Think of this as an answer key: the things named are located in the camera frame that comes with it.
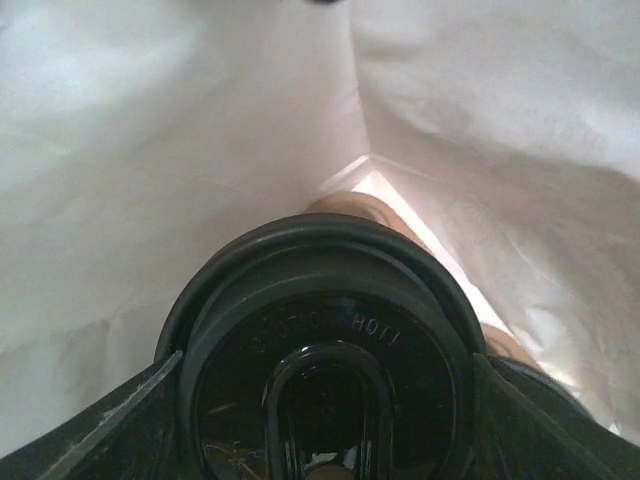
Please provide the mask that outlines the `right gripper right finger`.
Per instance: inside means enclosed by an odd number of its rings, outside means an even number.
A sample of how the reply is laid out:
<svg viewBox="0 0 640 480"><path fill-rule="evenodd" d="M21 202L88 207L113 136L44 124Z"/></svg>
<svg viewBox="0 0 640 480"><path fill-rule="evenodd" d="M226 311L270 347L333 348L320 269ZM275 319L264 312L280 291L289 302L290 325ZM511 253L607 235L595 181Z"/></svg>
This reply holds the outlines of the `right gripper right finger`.
<svg viewBox="0 0 640 480"><path fill-rule="evenodd" d="M611 433L540 377L476 354L479 479L637 479L639 447Z"/></svg>

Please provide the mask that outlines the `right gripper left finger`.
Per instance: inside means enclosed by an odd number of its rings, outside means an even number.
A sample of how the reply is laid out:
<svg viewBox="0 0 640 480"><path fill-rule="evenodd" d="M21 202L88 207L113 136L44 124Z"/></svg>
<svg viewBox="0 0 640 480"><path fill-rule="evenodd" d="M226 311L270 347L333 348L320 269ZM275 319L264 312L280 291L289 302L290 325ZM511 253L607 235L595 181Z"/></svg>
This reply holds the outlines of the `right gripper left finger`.
<svg viewBox="0 0 640 480"><path fill-rule="evenodd" d="M1 459L3 479L176 479L177 351Z"/></svg>

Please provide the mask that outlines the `pulp cup carrier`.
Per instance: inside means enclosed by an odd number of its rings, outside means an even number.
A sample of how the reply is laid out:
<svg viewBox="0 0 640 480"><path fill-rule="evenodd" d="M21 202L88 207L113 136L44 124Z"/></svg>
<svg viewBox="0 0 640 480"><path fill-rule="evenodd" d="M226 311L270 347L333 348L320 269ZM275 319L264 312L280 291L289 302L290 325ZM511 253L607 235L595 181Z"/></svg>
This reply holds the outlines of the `pulp cup carrier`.
<svg viewBox="0 0 640 480"><path fill-rule="evenodd" d="M435 256L431 248L421 240L401 216L384 201L361 192L335 192L310 203L304 213L338 213L355 216L384 225L409 238L430 255ZM521 362L536 370L538 363L522 346L503 329L480 321L481 329L491 354Z"/></svg>

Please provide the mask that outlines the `black coffee lid front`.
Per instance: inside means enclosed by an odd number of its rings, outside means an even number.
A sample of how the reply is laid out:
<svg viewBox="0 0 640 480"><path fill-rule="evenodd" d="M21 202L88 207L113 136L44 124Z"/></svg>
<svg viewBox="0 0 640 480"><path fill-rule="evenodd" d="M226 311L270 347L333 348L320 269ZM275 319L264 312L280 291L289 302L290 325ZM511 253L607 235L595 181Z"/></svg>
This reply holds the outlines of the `black coffee lid front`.
<svg viewBox="0 0 640 480"><path fill-rule="evenodd" d="M446 268L375 222L303 214L218 251L158 357L186 479L462 479L479 320Z"/></svg>

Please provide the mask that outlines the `printed Cream Bear paper bag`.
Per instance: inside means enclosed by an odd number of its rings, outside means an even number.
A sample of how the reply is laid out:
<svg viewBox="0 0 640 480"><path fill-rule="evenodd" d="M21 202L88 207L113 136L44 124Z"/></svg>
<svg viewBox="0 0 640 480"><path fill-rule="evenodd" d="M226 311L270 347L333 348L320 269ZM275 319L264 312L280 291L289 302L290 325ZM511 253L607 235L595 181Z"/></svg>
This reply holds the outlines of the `printed Cream Bear paper bag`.
<svg viewBox="0 0 640 480"><path fill-rule="evenodd" d="M1 451L153 358L222 246L335 190L639 439L635 1L5 1Z"/></svg>

